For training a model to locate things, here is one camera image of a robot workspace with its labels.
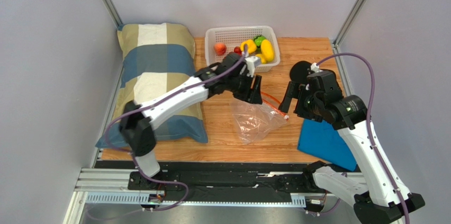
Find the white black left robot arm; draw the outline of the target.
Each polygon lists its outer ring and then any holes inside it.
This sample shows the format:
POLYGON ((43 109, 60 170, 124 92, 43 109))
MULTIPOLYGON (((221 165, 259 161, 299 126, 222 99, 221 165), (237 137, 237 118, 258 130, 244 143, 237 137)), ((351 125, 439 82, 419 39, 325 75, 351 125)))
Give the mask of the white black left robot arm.
POLYGON ((186 82, 154 100, 128 102, 120 117, 119 131, 141 174, 154 177, 160 171, 155 130, 173 115, 225 91, 243 102, 262 104, 261 76, 255 73, 261 64, 260 57, 230 53, 222 62, 198 70, 186 82))

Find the green fake watermelon ball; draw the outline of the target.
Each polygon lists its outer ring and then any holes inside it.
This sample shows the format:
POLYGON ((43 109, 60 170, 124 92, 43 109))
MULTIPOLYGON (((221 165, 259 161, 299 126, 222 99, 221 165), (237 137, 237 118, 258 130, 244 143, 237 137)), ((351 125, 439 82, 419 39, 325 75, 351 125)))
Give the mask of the green fake watermelon ball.
POLYGON ((263 35, 257 35, 253 38, 253 42, 255 43, 257 48, 261 47, 261 43, 266 40, 266 37, 263 35))

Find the yellow fake bell pepper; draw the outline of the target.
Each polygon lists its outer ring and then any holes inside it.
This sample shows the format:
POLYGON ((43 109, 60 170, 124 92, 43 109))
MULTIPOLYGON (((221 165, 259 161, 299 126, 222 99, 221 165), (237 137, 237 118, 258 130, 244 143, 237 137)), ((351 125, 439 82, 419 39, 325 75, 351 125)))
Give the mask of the yellow fake bell pepper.
POLYGON ((249 54, 254 53, 257 50, 257 47, 255 43, 253 42, 253 39, 248 39, 241 43, 240 45, 242 52, 247 50, 249 54))

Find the clear zip top bag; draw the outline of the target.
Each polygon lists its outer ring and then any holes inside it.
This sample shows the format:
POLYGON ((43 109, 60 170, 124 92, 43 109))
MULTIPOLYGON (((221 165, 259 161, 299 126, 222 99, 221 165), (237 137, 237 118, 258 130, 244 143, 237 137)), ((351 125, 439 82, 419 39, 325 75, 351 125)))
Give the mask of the clear zip top bag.
POLYGON ((281 101, 265 92, 261 95, 261 105, 239 100, 230 103, 238 138, 245 145, 263 140, 271 131, 286 125, 290 118, 278 109, 281 101))

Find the orange fake peach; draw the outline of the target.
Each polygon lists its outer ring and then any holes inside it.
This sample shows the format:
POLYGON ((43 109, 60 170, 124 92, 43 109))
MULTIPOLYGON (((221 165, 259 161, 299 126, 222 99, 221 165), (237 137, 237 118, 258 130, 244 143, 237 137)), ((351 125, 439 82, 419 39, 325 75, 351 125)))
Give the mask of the orange fake peach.
POLYGON ((222 42, 218 42, 214 44, 213 49, 218 56, 223 56, 227 51, 227 46, 222 42))

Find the yellow fake lemon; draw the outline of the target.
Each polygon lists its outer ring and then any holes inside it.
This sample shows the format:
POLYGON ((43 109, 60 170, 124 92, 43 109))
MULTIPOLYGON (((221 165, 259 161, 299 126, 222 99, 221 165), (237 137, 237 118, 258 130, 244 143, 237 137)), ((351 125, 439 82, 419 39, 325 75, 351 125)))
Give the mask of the yellow fake lemon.
POLYGON ((261 60, 263 64, 267 64, 274 60, 275 52, 269 40, 265 39, 261 42, 260 50, 261 50, 261 60))

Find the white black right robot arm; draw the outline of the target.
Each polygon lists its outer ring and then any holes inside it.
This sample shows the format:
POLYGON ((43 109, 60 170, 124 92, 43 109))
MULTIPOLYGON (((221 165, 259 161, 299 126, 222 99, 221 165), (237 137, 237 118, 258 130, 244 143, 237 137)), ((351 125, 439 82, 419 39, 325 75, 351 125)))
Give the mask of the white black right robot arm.
POLYGON ((379 145, 365 103, 356 95, 343 96, 335 73, 309 72, 300 82, 290 81, 279 109, 287 112, 292 100, 297 101, 297 116, 332 125, 366 181, 360 184, 318 161, 303 170, 307 189, 333 193, 353 207, 361 223, 393 223, 425 206, 422 195, 407 188, 379 145))

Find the red fake lychee bunch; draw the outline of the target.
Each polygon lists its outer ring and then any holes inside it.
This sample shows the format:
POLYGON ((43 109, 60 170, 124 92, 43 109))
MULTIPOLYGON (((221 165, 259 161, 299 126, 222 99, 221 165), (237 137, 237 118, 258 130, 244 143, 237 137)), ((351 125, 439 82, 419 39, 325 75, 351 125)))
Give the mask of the red fake lychee bunch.
POLYGON ((236 46, 236 47, 234 48, 233 52, 234 52, 234 53, 237 53, 237 54, 239 54, 239 55, 242 55, 242 50, 241 50, 241 48, 240 48, 239 46, 236 46))

